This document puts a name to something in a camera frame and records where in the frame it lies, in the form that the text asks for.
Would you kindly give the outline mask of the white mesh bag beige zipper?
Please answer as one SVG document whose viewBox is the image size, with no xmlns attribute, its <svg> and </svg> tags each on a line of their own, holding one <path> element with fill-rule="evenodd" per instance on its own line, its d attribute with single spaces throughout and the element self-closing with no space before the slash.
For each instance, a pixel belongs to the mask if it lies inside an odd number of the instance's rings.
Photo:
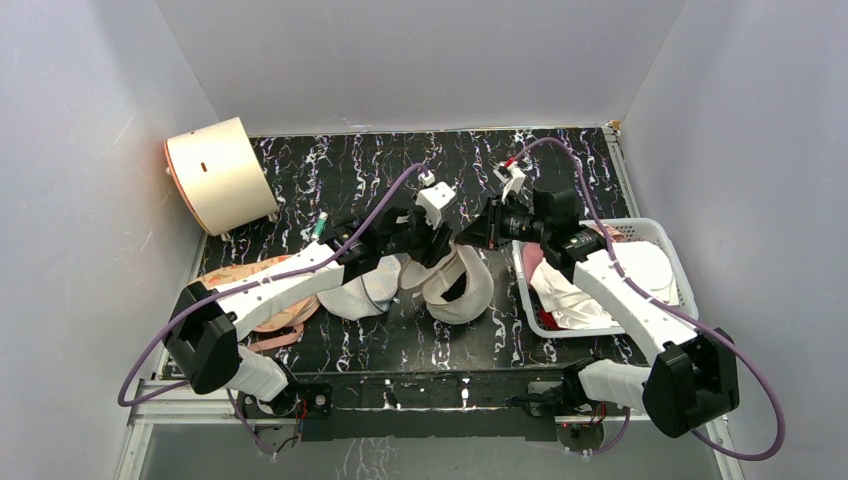
<svg viewBox="0 0 848 480">
<path fill-rule="evenodd" d="M 399 288 L 418 292 L 429 315 L 449 325 L 467 324 L 489 307 L 493 277 L 470 246 L 451 246 L 449 255 L 425 268 L 408 259 L 400 270 Z"/>
</svg>

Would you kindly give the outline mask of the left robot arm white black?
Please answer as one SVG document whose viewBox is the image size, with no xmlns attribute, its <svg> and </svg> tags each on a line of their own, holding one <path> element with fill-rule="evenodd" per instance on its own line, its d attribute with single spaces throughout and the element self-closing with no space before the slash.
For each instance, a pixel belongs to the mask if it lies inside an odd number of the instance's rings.
<svg viewBox="0 0 848 480">
<path fill-rule="evenodd" d="M 295 377 L 242 340 L 286 308 L 375 270 L 390 255 L 407 254 L 434 266 L 450 250 L 445 212 L 415 205 L 343 218 L 300 252 L 243 280 L 214 289 L 192 283 L 181 294 L 163 343 L 196 394 L 238 390 L 271 414 L 286 416 L 299 400 Z"/>
</svg>

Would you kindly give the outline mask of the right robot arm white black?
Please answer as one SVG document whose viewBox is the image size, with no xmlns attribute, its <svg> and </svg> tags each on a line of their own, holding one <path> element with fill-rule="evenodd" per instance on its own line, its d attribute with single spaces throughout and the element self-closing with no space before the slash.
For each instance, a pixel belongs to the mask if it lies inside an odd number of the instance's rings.
<svg viewBox="0 0 848 480">
<path fill-rule="evenodd" d="M 712 337 L 653 304 L 618 272 L 609 247 L 621 243 L 580 224 L 572 188 L 536 189 L 527 207 L 510 193 L 491 197 L 455 240 L 497 250 L 512 240 L 536 243 L 545 260 L 596 300 L 636 343 L 648 366 L 593 357 L 565 368 L 563 399 L 577 414 L 611 402 L 646 413 L 665 435 L 677 438 L 735 410 L 740 403 L 736 357 L 724 333 Z"/>
</svg>

